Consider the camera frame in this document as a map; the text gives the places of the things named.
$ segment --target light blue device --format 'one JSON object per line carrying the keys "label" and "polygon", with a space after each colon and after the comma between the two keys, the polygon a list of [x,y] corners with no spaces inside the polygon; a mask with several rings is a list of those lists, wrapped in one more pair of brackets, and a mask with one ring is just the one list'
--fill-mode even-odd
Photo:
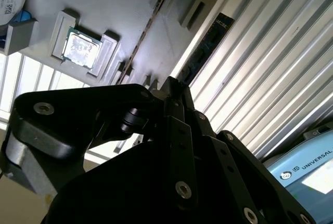
{"label": "light blue device", "polygon": [[333,122],[304,134],[305,141],[264,163],[317,224],[333,223]]}

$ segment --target black metal bracket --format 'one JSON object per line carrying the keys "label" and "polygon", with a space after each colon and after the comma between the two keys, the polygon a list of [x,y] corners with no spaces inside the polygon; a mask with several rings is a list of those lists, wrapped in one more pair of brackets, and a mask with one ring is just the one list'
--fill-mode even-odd
{"label": "black metal bracket", "polygon": [[[53,190],[47,224],[98,223],[111,211],[118,222],[315,224],[232,133],[214,133],[174,78],[152,94],[133,84],[24,94],[9,124],[0,167],[34,192]],[[133,133],[139,145],[82,171],[89,147]]]}

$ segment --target bright light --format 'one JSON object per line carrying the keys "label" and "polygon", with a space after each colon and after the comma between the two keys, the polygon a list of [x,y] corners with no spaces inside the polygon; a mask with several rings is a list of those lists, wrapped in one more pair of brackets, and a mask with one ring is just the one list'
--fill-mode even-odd
{"label": "bright light", "polygon": [[333,190],[333,159],[313,172],[302,183],[323,194]]}
{"label": "bright light", "polygon": [[0,129],[7,130],[7,126],[8,126],[7,124],[0,122]]}
{"label": "bright light", "polygon": [[6,112],[6,111],[3,111],[3,110],[0,110],[0,118],[3,118],[5,120],[9,120],[9,116],[10,116],[10,113],[9,112]]}
{"label": "bright light", "polygon": [[51,83],[53,72],[54,72],[53,68],[43,65],[40,82],[38,84],[37,91],[47,91],[48,90],[50,83]]}
{"label": "bright light", "polygon": [[14,96],[15,84],[16,79],[18,78],[20,62],[20,53],[14,53],[8,57],[5,83],[0,104],[0,109],[3,111],[10,112],[10,106]]}
{"label": "bright light", "polygon": [[107,160],[104,160],[104,159],[102,159],[102,158],[99,158],[99,157],[97,157],[97,156],[95,156],[95,155],[91,155],[91,154],[89,154],[89,153],[85,153],[85,154],[84,154],[84,159],[86,159],[86,160],[90,160],[90,161],[92,161],[92,162],[94,162],[94,163],[97,163],[97,164],[102,164],[102,163],[104,163],[104,162],[107,161]]}
{"label": "bright light", "polygon": [[131,147],[133,147],[133,144],[135,140],[138,138],[139,134],[133,134],[131,138],[127,139],[124,146],[120,150],[120,153],[125,152],[126,150],[129,150]]}
{"label": "bright light", "polygon": [[82,88],[83,84],[84,84],[83,82],[80,82],[75,78],[72,78],[64,73],[61,73],[57,85],[57,90]]}
{"label": "bright light", "polygon": [[40,62],[24,57],[22,75],[15,96],[34,91],[40,68]]}
{"label": "bright light", "polygon": [[117,153],[114,152],[117,144],[117,141],[107,142],[100,146],[92,148],[91,151],[108,158],[113,158],[117,155]]}

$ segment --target mounting hole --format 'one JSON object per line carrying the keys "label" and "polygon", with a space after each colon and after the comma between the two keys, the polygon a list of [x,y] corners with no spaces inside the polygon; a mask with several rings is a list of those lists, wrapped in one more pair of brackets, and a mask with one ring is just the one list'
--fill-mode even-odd
{"label": "mounting hole", "polygon": [[249,221],[249,223],[251,223],[251,224],[258,224],[258,218],[257,218],[257,216],[248,207],[244,208],[244,215],[245,215],[246,219]]}
{"label": "mounting hole", "polygon": [[228,166],[228,170],[233,173],[234,172],[234,169],[231,167],[231,166]]}
{"label": "mounting hole", "polygon": [[301,218],[302,218],[302,220],[303,220],[306,224],[311,224],[311,222],[309,221],[309,219],[308,219],[304,214],[301,214]]}
{"label": "mounting hole", "polygon": [[50,103],[36,103],[33,105],[33,109],[36,113],[44,116],[49,116],[54,113],[54,108]]}
{"label": "mounting hole", "polygon": [[191,188],[184,181],[176,183],[176,191],[178,195],[184,199],[190,199],[192,196]]}
{"label": "mounting hole", "polygon": [[288,211],[287,214],[289,216],[289,219],[292,221],[292,223],[294,223],[294,224],[301,224],[301,221],[291,211]]}

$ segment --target computer processor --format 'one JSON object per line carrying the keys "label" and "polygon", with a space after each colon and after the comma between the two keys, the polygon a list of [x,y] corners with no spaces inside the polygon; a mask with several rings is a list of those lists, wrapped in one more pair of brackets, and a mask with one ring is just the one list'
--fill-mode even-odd
{"label": "computer processor", "polygon": [[77,65],[92,69],[101,45],[101,41],[70,27],[61,57],[63,60],[70,60]]}

